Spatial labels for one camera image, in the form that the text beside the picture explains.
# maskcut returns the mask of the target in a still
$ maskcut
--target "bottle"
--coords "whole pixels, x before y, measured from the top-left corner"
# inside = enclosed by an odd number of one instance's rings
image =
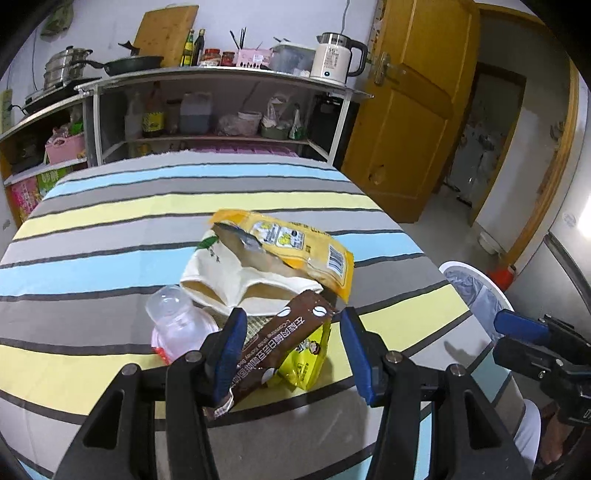
[[[144,116],[144,103],[139,91],[136,90],[127,105],[125,114],[125,139],[135,140],[142,138],[142,119]]]
[[[154,82],[154,88],[146,102],[142,130],[145,137],[158,137],[164,133],[164,99],[160,82]]]
[[[193,58],[191,59],[191,65],[199,65],[199,60],[201,60],[201,55],[203,54],[203,49],[205,47],[205,29],[199,29],[199,36],[197,40],[195,40],[195,45],[193,46]]]
[[[189,30],[187,40],[185,41],[185,47],[183,50],[183,56],[181,58],[181,67],[191,66],[191,58],[193,58],[193,34],[195,30]]]
[[[205,338],[219,330],[211,315],[195,307],[178,285],[150,295],[145,308],[158,333],[159,347],[171,362],[190,350],[199,350]]]

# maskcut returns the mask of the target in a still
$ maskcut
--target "chopsticks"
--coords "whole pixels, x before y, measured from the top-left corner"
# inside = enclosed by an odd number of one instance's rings
[[[236,37],[234,36],[234,32],[232,30],[230,30],[230,35],[232,36],[232,40],[234,41],[234,45],[236,45],[236,48],[238,50],[244,49],[244,39],[246,37],[246,27],[240,29],[240,42],[238,42],[236,40]]]
[[[234,41],[234,44],[236,45],[236,48],[238,50],[240,50],[240,45],[238,45],[238,42],[236,41],[236,37],[234,36],[234,32],[232,30],[230,30],[230,35],[232,36],[232,40]]]

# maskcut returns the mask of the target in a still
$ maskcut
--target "wooden cutting board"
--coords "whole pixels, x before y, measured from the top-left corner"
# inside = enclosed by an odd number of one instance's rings
[[[139,48],[140,55],[163,56],[163,67],[178,67],[198,9],[198,5],[189,5],[146,12],[135,36],[134,47]]]

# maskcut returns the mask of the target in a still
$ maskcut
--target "plastic bottle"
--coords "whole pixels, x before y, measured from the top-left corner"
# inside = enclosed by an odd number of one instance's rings
[[[164,133],[164,98],[160,82],[154,82],[142,119],[145,137],[158,137]]]
[[[142,117],[144,116],[144,103],[139,91],[134,92],[127,106],[125,114],[125,139],[135,140],[142,138]]]
[[[198,350],[210,333],[219,330],[211,315],[195,307],[191,297],[177,285],[150,295],[146,311],[171,362],[190,350]]]

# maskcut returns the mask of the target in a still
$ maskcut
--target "frying pan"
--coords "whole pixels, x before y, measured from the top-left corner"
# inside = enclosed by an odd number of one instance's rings
[[[151,70],[160,68],[160,63],[164,57],[156,55],[138,55],[139,49],[134,47],[129,41],[127,43],[120,43],[122,47],[131,50],[131,57],[123,57],[122,59],[108,61],[101,63],[94,60],[76,60],[71,65],[90,65],[95,69],[105,69],[109,77],[113,75],[120,75],[122,73],[139,72],[141,70]]]

